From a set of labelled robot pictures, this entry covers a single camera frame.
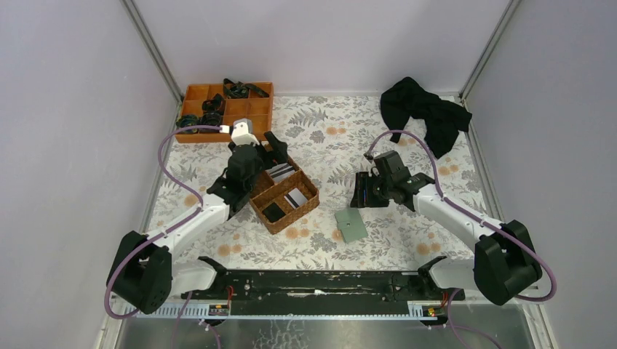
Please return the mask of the floral table mat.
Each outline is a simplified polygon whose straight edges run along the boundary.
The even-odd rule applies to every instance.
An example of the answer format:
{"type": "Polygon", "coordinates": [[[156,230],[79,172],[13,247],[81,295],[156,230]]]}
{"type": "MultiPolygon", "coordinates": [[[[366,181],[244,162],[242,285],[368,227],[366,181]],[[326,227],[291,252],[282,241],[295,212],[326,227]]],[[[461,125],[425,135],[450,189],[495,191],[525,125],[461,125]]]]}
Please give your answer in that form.
{"type": "Polygon", "coordinates": [[[470,258],[463,242],[433,220],[390,204],[364,209],[368,237],[345,243],[335,213],[349,205],[355,174],[370,165],[364,152],[397,151],[412,173],[438,176],[445,194],[484,212],[485,200],[468,140],[431,164],[419,145],[426,128],[411,119],[398,143],[385,136],[377,97],[275,97],[273,133],[319,190],[319,206],[271,234],[251,206],[202,233],[180,262],[211,257],[227,268],[414,270],[435,257],[470,258]]]}

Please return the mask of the green card holder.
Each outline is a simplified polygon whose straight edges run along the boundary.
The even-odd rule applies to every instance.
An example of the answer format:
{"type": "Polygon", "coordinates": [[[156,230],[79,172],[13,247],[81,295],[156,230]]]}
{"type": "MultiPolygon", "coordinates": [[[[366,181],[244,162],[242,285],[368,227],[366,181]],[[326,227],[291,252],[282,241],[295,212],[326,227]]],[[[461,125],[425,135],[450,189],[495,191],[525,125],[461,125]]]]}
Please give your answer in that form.
{"type": "Polygon", "coordinates": [[[366,226],[357,208],[345,208],[335,213],[337,229],[347,244],[368,237],[366,226]]]}

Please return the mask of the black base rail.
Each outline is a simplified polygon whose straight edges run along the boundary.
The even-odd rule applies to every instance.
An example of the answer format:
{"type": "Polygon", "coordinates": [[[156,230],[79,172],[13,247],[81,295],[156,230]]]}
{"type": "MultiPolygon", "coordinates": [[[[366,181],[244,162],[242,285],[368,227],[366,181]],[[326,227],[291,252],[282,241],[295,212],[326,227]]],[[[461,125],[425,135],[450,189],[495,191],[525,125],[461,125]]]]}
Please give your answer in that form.
{"type": "Polygon", "coordinates": [[[182,293],[182,298],[260,302],[265,300],[334,299],[359,305],[361,302],[401,302],[445,306],[449,296],[464,300],[464,292],[439,288],[428,268],[414,271],[370,270],[259,270],[228,269],[206,258],[215,269],[212,285],[205,290],[182,293]]]}

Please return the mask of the black cloth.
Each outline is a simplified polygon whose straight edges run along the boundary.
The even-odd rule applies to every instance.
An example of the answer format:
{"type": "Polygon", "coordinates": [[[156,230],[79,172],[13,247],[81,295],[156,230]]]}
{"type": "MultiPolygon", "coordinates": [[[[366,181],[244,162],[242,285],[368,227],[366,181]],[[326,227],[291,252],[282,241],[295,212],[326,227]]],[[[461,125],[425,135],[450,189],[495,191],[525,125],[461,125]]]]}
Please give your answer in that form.
{"type": "Polygon", "coordinates": [[[403,130],[410,119],[423,120],[424,142],[437,159],[452,150],[460,132],[468,132],[472,118],[463,106],[427,92],[409,76],[381,95],[380,111],[390,130],[403,130]]]}

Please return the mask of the black item in basket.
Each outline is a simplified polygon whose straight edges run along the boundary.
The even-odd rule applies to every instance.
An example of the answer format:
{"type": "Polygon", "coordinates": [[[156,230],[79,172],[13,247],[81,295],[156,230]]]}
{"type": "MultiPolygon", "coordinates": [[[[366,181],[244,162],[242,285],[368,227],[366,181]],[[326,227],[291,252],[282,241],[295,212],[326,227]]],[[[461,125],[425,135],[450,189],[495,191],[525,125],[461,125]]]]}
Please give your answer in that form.
{"type": "Polygon", "coordinates": [[[262,210],[263,216],[268,222],[277,222],[281,220],[285,213],[276,202],[270,203],[265,209],[262,210]]]}

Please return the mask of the card in basket lower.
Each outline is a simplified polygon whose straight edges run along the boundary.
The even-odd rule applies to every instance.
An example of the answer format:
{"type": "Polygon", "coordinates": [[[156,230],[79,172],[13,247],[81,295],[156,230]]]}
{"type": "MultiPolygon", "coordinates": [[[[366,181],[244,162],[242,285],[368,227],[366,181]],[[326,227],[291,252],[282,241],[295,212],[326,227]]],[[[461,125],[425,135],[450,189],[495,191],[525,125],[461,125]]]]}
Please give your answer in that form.
{"type": "Polygon", "coordinates": [[[290,192],[284,194],[284,199],[293,209],[297,209],[308,202],[306,196],[298,188],[294,188],[290,192]]]}

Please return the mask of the woven brown basket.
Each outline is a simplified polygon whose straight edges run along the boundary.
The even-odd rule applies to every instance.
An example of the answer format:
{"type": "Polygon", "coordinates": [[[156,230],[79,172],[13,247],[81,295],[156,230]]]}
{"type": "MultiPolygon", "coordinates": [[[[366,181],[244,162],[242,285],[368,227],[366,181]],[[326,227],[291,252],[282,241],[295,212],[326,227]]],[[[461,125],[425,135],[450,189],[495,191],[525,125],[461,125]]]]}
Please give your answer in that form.
{"type": "Polygon", "coordinates": [[[319,205],[319,190],[292,157],[262,171],[250,205],[271,234],[277,234],[319,205]]]}

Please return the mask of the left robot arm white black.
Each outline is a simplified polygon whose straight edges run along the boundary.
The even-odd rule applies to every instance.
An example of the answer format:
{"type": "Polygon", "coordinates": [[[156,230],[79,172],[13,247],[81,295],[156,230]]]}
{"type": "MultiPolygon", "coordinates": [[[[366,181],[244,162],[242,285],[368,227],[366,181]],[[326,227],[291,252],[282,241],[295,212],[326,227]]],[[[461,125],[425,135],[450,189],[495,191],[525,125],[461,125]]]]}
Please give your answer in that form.
{"type": "Polygon", "coordinates": [[[202,233],[230,220],[248,203],[261,172],[288,160],[287,143],[272,132],[265,137],[267,146],[233,131],[226,168],[196,204],[162,228],[147,234],[131,231],[122,238],[106,281],[103,304],[110,317],[126,317],[111,309],[113,294],[150,314],[169,297],[212,286],[218,272],[212,262],[175,261],[202,233]]]}

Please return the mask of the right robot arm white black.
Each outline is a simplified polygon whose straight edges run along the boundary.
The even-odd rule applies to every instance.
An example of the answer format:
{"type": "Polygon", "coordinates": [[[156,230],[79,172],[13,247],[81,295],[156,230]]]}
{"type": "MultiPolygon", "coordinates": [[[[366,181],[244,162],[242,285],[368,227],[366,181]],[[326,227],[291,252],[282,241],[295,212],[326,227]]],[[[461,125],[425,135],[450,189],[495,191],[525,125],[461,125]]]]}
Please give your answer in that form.
{"type": "Polygon", "coordinates": [[[436,257],[422,265],[418,272],[430,290],[475,290],[503,305],[542,278],[522,223],[504,223],[448,201],[437,180],[422,172],[411,174],[396,151],[377,156],[374,164],[369,172],[356,173],[352,207],[398,204],[435,221],[474,253],[469,259],[436,257]]]}

